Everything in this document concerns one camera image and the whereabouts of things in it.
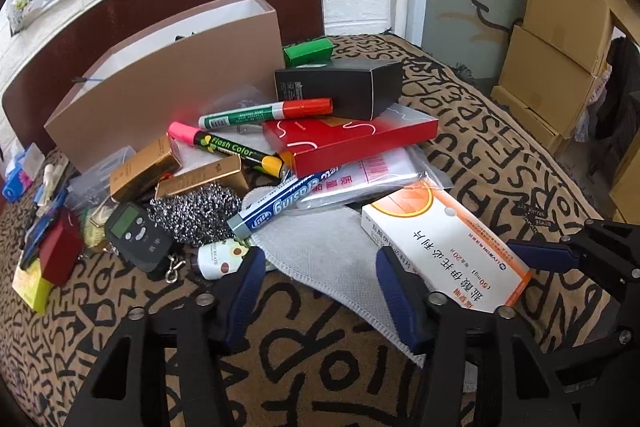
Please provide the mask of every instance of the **white cloth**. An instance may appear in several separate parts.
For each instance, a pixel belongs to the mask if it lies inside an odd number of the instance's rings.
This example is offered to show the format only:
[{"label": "white cloth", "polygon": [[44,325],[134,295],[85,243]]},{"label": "white cloth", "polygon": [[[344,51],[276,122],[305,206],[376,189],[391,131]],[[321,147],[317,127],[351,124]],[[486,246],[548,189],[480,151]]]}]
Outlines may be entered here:
[{"label": "white cloth", "polygon": [[[242,206],[270,190],[252,190]],[[378,247],[361,228],[358,212],[340,206],[281,214],[254,232],[252,241],[278,270],[347,306],[422,367],[424,356],[411,353],[396,333],[376,276]],[[476,390],[477,379],[477,368],[467,363],[465,393]]]}]

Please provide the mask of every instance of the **black box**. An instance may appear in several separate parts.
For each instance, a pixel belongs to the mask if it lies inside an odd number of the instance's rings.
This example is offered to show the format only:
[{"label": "black box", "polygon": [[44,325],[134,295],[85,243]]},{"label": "black box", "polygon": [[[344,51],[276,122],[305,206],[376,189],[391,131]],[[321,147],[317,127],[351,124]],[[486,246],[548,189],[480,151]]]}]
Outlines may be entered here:
[{"label": "black box", "polygon": [[402,64],[340,58],[276,70],[278,100],[330,98],[333,116],[372,120],[402,95]]}]

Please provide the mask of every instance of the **pink highlighter cap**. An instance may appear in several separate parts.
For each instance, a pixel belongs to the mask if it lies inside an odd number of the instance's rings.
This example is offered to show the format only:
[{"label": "pink highlighter cap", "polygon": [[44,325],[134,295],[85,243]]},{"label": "pink highlighter cap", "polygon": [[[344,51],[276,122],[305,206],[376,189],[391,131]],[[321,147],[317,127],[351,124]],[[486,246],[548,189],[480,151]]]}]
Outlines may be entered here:
[{"label": "pink highlighter cap", "polygon": [[175,140],[180,140],[193,146],[193,139],[198,131],[199,129],[197,127],[191,127],[191,125],[185,125],[180,122],[172,122],[167,134]]}]

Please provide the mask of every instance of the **small bottle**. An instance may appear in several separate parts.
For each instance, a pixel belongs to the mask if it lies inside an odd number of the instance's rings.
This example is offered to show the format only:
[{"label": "small bottle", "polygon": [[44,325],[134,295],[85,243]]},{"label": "small bottle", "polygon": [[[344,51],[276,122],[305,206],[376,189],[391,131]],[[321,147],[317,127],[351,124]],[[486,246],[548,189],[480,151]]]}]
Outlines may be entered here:
[{"label": "small bottle", "polygon": [[234,239],[225,239],[199,247],[191,254],[191,268],[204,279],[220,279],[227,273],[238,271],[249,246]]}]

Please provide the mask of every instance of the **green marker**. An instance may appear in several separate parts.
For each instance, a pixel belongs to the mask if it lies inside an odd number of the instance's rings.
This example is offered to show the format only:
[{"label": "green marker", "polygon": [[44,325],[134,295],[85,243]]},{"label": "green marker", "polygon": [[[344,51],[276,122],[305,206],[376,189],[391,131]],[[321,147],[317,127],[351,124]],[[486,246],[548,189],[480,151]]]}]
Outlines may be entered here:
[{"label": "green marker", "polygon": [[268,120],[290,120],[321,114],[331,114],[334,104],[330,98],[309,98],[287,102],[265,103],[243,109],[217,112],[201,116],[198,126],[202,129],[219,129],[243,123],[260,123]]}]

